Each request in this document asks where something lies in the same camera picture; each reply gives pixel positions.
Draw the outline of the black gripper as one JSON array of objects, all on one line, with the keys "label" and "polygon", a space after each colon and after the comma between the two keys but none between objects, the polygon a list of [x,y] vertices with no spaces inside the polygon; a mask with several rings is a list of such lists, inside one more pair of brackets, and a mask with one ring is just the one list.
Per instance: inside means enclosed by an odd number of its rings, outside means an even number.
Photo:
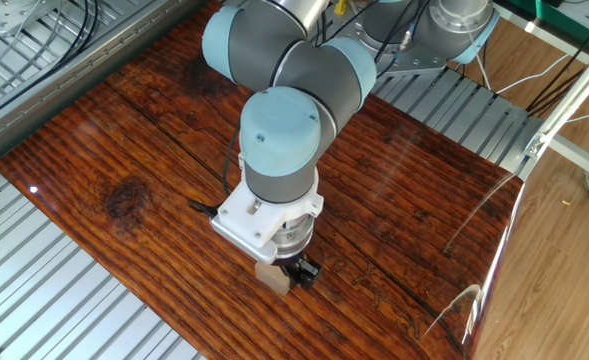
[{"label": "black gripper", "polygon": [[310,259],[304,252],[277,258],[273,265],[287,267],[291,289],[301,287],[304,290],[310,290],[323,271],[322,266]]}]

